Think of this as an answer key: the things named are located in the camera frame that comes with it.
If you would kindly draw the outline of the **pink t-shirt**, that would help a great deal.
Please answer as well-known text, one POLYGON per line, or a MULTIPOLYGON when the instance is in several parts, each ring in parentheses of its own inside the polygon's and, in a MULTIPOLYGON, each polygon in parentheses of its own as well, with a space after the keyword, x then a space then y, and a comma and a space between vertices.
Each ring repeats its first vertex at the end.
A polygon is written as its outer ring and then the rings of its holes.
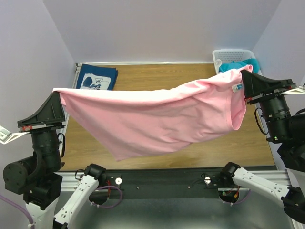
POLYGON ((242 69, 154 91, 77 89, 70 116, 117 161, 179 151, 241 127, 242 69))

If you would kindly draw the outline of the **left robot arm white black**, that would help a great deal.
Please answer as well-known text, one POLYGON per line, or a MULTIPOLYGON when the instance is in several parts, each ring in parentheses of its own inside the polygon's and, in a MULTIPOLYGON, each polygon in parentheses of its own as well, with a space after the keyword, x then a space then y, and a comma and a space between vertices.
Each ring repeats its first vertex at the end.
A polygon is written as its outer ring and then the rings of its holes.
POLYGON ((58 213, 55 208, 61 194, 65 140, 58 129, 64 128, 65 116, 60 94, 53 92, 31 116, 17 122, 20 133, 30 134, 33 155, 10 163, 3 170, 5 189, 23 195, 24 212, 30 229, 69 229, 91 193, 106 182, 106 169, 87 166, 80 183, 58 213))

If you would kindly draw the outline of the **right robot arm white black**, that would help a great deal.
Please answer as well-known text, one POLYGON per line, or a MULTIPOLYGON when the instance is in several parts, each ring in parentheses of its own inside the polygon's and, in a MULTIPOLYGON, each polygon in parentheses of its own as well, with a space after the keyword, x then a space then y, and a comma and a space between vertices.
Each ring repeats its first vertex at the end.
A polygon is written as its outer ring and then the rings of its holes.
MULTIPOLYGON (((243 89, 248 104, 260 105, 266 122, 268 142, 279 144, 277 150, 286 168, 296 174, 305 174, 305 111, 291 115, 285 100, 287 94, 304 94, 304 86, 291 79, 273 80, 242 70, 243 89)), ((219 175, 224 187, 233 185, 248 188, 278 203, 284 212, 299 223, 305 222, 305 179, 298 178, 299 186, 283 186, 254 175, 229 162, 219 175)))

